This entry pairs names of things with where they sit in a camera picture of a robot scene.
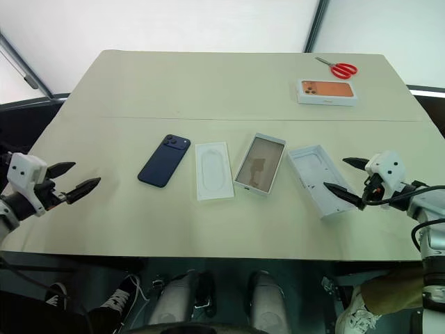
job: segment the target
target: white wall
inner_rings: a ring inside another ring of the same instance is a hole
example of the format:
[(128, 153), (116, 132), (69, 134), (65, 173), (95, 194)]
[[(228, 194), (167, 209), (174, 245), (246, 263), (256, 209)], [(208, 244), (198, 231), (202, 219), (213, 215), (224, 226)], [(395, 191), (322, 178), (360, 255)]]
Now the white wall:
[(330, 0), (314, 52), (384, 54), (406, 84), (445, 88), (445, 0)]
[(0, 104), (43, 97), (32, 89), (13, 66), (0, 54)]
[(0, 0), (0, 29), (53, 93), (104, 49), (301, 52), (317, 0)]

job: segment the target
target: sneaker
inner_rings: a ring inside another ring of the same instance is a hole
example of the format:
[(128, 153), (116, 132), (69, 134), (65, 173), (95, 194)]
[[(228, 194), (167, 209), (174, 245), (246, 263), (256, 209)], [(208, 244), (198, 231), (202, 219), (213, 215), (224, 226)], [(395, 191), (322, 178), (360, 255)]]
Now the sneaker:
[(101, 308), (110, 308), (120, 313), (120, 322), (124, 322), (138, 298), (140, 280), (138, 276), (128, 275), (114, 291), (114, 294), (101, 305)]
[(360, 286), (355, 287), (348, 308), (337, 319), (335, 334), (365, 334), (368, 329), (375, 328), (380, 317), (366, 309)]
[[(62, 283), (53, 283), (50, 288), (56, 290), (57, 292), (60, 292), (61, 294), (67, 294), (67, 288)], [(47, 294), (45, 294), (44, 296), (44, 301), (46, 304), (55, 306), (57, 308), (60, 308), (61, 310), (66, 311), (67, 309), (67, 299), (60, 297), (53, 292), (48, 291)]]

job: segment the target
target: scissor handle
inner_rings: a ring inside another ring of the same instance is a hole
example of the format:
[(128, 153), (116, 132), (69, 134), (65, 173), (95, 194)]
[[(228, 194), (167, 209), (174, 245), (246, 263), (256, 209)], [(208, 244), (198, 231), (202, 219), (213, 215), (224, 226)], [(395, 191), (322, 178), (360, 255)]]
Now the scissor handle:
[(351, 64), (338, 63), (331, 66), (331, 73), (340, 79), (349, 79), (353, 74), (356, 74), (358, 69)]

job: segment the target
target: red scissors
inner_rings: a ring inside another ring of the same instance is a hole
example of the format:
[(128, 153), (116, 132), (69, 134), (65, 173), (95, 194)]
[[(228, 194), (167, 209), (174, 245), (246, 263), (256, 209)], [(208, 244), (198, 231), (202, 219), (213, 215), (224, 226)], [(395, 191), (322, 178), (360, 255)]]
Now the red scissors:
[(354, 74), (357, 74), (357, 72), (358, 72), (358, 69), (354, 65), (351, 65), (351, 64), (347, 64), (347, 63), (334, 64), (334, 63), (330, 63), (329, 61), (325, 61), (324, 59), (322, 59), (320, 57), (315, 57), (315, 59), (317, 61), (320, 61), (320, 62), (326, 64), (326, 65), (329, 65), (329, 67), (331, 69), (331, 73), (340, 79), (349, 79)]

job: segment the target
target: orange phone box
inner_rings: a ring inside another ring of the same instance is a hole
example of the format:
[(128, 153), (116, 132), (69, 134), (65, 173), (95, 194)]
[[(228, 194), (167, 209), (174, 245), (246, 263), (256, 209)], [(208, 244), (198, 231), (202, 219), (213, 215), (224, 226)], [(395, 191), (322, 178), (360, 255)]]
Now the orange phone box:
[(332, 106), (354, 106), (357, 94), (350, 81), (299, 79), (298, 103)]

